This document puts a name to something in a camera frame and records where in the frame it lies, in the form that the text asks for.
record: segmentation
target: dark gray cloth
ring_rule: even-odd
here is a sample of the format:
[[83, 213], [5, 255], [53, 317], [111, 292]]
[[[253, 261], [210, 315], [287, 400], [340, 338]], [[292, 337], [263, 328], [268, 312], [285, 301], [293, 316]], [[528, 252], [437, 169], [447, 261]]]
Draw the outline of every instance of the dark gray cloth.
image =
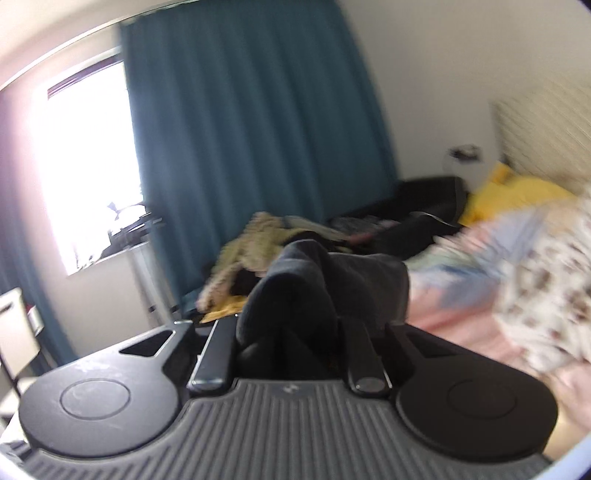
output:
[[[407, 301], [408, 274], [401, 261], [383, 254], [328, 253], [317, 242], [302, 240], [285, 247], [254, 288], [236, 338], [248, 357], [248, 374], [272, 377], [276, 355], [292, 365], [296, 359], [285, 356], [298, 351], [301, 369], [306, 349], [321, 363], [335, 353], [339, 317], [363, 322], [378, 336], [386, 322], [404, 321]], [[312, 362], [308, 370], [317, 369]], [[295, 376], [307, 375], [300, 370]]]

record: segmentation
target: yellow cloth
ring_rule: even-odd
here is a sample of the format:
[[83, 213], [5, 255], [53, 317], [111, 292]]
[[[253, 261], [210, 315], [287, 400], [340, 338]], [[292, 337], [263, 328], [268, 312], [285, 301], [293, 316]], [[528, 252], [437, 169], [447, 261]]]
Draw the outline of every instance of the yellow cloth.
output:
[[470, 196], [459, 222], [470, 226], [476, 222], [491, 220], [509, 210], [573, 198], [572, 193], [555, 183], [516, 175], [508, 166], [499, 164], [487, 183]]
[[240, 313], [246, 305], [248, 297], [232, 296], [227, 297], [220, 305], [216, 306], [216, 309], [209, 312], [205, 317], [201, 319], [199, 323], [209, 323], [214, 320], [218, 320], [227, 315], [233, 315], [234, 313]]
[[230, 295], [236, 273], [242, 268], [264, 277], [267, 269], [281, 253], [283, 244], [302, 228], [283, 228], [283, 222], [267, 212], [257, 212], [240, 236], [220, 251], [212, 275], [197, 299], [197, 309], [208, 312], [217, 308]]

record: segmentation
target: gray ribbed mat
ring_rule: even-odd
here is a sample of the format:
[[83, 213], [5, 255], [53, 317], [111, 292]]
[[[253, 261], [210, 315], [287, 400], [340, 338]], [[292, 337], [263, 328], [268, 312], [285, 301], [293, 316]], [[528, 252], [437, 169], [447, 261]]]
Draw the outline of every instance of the gray ribbed mat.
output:
[[192, 400], [138, 451], [70, 460], [39, 450], [25, 462], [42, 480], [525, 480], [547, 466], [541, 455], [501, 465], [445, 458], [407, 433], [389, 403], [361, 400], [340, 381], [256, 380]]

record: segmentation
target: white wall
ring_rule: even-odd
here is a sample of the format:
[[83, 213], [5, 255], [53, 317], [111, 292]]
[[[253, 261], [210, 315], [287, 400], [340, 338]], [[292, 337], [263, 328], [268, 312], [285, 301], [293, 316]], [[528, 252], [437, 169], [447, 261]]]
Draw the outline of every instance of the white wall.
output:
[[127, 254], [110, 257], [70, 276], [66, 274], [47, 216], [39, 175], [44, 161], [43, 111], [47, 88], [118, 43], [116, 29], [102, 30], [52, 56], [4, 91], [10, 105], [17, 183], [28, 240], [56, 316], [79, 355], [151, 327]]
[[489, 102], [552, 72], [591, 75], [591, 12], [579, 0], [339, 0], [374, 74], [403, 177], [440, 174], [445, 151], [499, 157]]

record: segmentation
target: cable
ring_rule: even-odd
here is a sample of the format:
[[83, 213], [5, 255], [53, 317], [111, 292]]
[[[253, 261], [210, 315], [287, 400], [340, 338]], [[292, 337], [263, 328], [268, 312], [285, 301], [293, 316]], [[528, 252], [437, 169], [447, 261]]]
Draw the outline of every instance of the cable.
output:
[[443, 223], [444, 225], [447, 225], [447, 226], [452, 226], [452, 227], [454, 227], [454, 228], [457, 228], [457, 227], [458, 227], [458, 225], [457, 225], [457, 224], [456, 224], [456, 225], [452, 225], [451, 223], [447, 223], [446, 221], [444, 221], [444, 220], [441, 220], [441, 219], [440, 219], [438, 216], [436, 216], [436, 215], [433, 215], [432, 213], [427, 213], [427, 212], [410, 212], [410, 214], [411, 214], [411, 215], [413, 215], [413, 214], [414, 214], [414, 216], [415, 216], [415, 217], [420, 217], [420, 216], [423, 216], [423, 215], [425, 215], [425, 216], [428, 216], [428, 217], [431, 217], [431, 218], [435, 218], [435, 220], [437, 220], [438, 222], [441, 222], [441, 223]]

